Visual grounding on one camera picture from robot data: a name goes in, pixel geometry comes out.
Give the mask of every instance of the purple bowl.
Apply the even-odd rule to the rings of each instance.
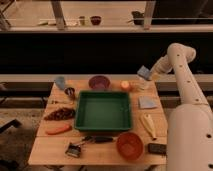
[[[109,85],[109,79],[102,75],[94,76],[89,80],[89,86],[93,90],[107,90]]]

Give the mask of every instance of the carrot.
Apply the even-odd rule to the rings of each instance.
[[[72,126],[70,124],[65,124],[61,127],[55,128],[53,130],[45,131],[45,133],[47,135],[56,135],[56,134],[64,133],[64,132],[69,131],[71,129],[72,129]]]

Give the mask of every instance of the black chair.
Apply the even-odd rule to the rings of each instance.
[[[5,130],[7,130],[9,127],[11,126],[14,126],[15,128],[18,128],[21,126],[21,122],[19,122],[18,120],[14,119],[8,123],[6,123],[5,125],[3,125],[1,128],[0,128],[0,134],[2,132],[4,132]],[[6,160],[3,160],[1,159],[0,160],[0,170],[8,170],[8,171],[14,171],[18,168],[18,163],[16,161],[6,161]]]

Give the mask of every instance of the orange bowl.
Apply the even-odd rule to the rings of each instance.
[[[143,153],[143,142],[133,132],[124,132],[118,136],[116,147],[119,154],[126,160],[136,160]]]

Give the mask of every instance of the floor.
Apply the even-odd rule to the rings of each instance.
[[[44,111],[41,98],[7,98],[0,105],[0,125],[18,119],[22,126],[11,127],[0,134],[0,158],[19,163],[18,171],[48,171],[45,166],[29,166],[28,158],[35,139],[38,124]],[[67,166],[61,171],[77,171],[80,166]],[[88,171],[143,171],[142,166],[87,166]],[[159,166],[154,171],[165,171]]]

